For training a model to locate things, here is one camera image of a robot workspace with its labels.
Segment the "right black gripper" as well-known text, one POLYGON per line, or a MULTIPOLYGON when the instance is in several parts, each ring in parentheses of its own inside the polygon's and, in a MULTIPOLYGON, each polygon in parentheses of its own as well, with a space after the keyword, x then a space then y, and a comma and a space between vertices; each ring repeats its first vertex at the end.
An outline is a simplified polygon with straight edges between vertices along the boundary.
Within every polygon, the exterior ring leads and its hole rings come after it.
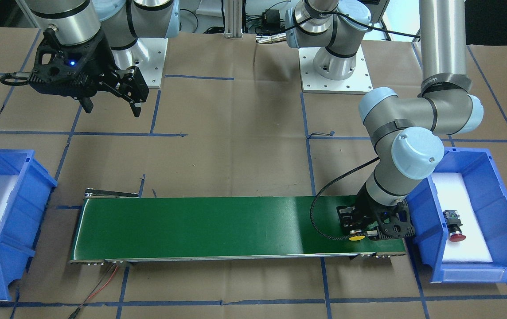
POLYGON ((80 99, 85 113, 94 108, 91 100, 98 91, 109 91, 127 101, 134 117, 149 88, 138 66, 118 70, 103 30, 87 42, 64 45, 50 27, 43 31, 28 83, 39 93, 80 99))

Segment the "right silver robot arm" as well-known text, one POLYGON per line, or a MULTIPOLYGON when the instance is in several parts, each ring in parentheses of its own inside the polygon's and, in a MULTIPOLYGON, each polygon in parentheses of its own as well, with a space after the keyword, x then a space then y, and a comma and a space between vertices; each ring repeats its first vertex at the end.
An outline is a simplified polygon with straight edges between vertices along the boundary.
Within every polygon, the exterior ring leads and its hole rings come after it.
POLYGON ((176 0, 27 0, 43 30, 28 84, 71 97, 86 113, 109 92, 138 117, 150 87, 160 86, 166 41, 180 31, 176 0))

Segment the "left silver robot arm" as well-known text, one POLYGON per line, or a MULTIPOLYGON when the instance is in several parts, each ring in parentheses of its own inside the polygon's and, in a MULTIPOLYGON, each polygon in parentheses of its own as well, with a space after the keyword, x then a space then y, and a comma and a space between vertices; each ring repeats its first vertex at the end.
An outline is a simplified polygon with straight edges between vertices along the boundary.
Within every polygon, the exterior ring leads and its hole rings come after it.
MULTIPOLYGON (((290 10, 286 38, 292 48, 319 48, 318 73, 347 79, 365 32, 367 8, 355 0, 303 0, 290 10)), ((366 93, 359 114, 370 136, 376 166, 348 213, 340 214, 340 240, 372 240, 415 234, 406 196, 430 176, 444 156, 440 135, 467 133, 483 118, 483 106, 469 93, 466 67, 465 2, 421 0, 421 92, 402 99, 393 89, 366 93)))

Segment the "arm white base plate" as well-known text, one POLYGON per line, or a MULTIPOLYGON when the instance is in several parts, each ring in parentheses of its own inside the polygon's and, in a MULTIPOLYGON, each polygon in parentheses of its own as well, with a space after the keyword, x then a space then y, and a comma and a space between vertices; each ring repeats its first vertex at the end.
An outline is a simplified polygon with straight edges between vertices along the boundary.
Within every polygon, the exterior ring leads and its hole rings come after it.
POLYGON ((360 45, 355 55, 355 67, 347 79, 328 79, 313 65, 319 48, 298 49, 302 92, 366 94, 373 89, 366 58, 360 45))
POLYGON ((122 70, 137 66, 150 89, 160 89, 168 39, 139 38, 130 48, 113 50, 114 60, 122 70))

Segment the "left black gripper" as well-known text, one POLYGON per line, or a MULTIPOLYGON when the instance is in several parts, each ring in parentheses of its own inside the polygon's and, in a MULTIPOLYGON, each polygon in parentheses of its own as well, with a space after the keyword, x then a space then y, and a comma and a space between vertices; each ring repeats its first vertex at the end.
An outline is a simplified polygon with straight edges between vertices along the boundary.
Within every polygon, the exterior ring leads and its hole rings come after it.
POLYGON ((377 223, 375 230, 364 232, 370 240, 406 238, 415 235, 407 200, 399 200, 395 206, 379 204, 368 194, 365 185, 357 194, 355 206, 337 206, 337 216, 344 235, 361 233, 373 222, 377 223))

